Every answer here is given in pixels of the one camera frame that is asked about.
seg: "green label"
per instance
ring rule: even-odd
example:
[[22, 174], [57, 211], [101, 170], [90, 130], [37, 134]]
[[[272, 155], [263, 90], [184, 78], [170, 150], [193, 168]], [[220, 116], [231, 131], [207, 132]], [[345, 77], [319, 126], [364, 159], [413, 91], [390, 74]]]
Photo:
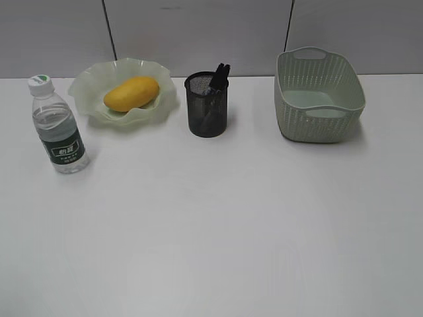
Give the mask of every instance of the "green label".
[[82, 143], [78, 129], [76, 129], [73, 135], [63, 141], [41, 141], [46, 148], [50, 160], [58, 165], [73, 163], [76, 160], [79, 160], [85, 152], [84, 144]]

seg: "black mesh pen holder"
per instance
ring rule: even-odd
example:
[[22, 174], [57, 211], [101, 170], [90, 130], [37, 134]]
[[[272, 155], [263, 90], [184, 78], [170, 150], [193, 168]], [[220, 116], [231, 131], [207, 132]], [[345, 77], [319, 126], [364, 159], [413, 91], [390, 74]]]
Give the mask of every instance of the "black mesh pen holder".
[[229, 81], [214, 94], [208, 89], [213, 75], [213, 71], [202, 71], [185, 80], [188, 125], [198, 137], [217, 137], [226, 129]]

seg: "gray wall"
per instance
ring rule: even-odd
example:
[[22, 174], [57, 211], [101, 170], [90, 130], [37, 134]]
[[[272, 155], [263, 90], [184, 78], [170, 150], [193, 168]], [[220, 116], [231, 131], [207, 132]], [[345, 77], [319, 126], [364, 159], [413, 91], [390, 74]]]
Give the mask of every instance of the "gray wall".
[[[273, 75], [291, 0], [105, 0], [118, 58], [174, 76], [233, 66]], [[358, 73], [423, 73], [423, 0], [296, 0], [288, 49], [345, 55]], [[72, 77], [114, 59], [101, 0], [15, 0], [0, 10], [0, 78]]]
[[229, 63], [232, 75], [273, 75], [291, 0], [106, 0], [118, 58], [158, 61], [173, 76]]
[[101, 0], [2, 0], [0, 77], [72, 77], [113, 60]]
[[318, 46], [361, 74], [423, 73], [423, 0], [296, 0], [288, 49]]

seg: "plastic bottle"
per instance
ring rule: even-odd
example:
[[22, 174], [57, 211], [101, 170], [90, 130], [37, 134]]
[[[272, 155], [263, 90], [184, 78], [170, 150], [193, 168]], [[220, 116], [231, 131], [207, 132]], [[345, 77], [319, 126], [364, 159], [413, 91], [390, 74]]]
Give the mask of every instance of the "plastic bottle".
[[54, 168], [61, 173], [78, 172], [89, 163], [72, 111], [54, 92], [51, 78], [37, 75], [29, 78], [32, 119]]

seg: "wavy-edged bowl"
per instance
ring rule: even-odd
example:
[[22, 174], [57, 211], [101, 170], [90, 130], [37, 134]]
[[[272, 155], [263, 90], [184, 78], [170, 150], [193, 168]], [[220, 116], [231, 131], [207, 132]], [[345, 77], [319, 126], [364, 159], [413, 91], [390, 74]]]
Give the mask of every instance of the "wavy-edged bowl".
[[[116, 112], [106, 107], [104, 95], [135, 76], [153, 77], [160, 86], [159, 95], [146, 106], [129, 112]], [[178, 102], [176, 88], [167, 68], [154, 61], [133, 58], [94, 64], [75, 78], [67, 93], [75, 99], [78, 113], [114, 125], [148, 120], [157, 109], [171, 109]]]

